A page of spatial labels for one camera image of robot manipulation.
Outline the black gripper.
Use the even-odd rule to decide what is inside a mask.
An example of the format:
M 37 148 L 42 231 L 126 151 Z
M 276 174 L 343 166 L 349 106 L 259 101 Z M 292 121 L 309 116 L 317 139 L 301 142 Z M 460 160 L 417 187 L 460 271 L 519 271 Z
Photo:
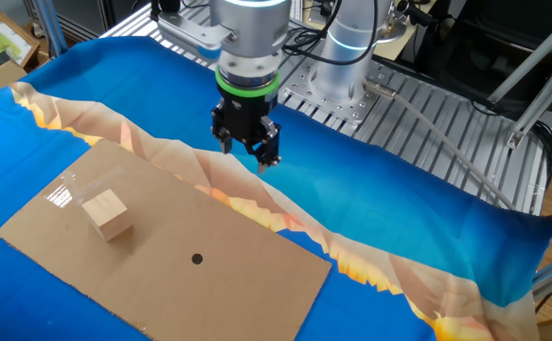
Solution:
M 232 148 L 232 138 L 242 143 L 258 161 L 258 173 L 275 167 L 279 155 L 280 125 L 269 118 L 277 105 L 277 90 L 250 97 L 249 91 L 235 94 L 219 87 L 222 101 L 212 111 L 211 132 L 218 139 L 223 154 Z

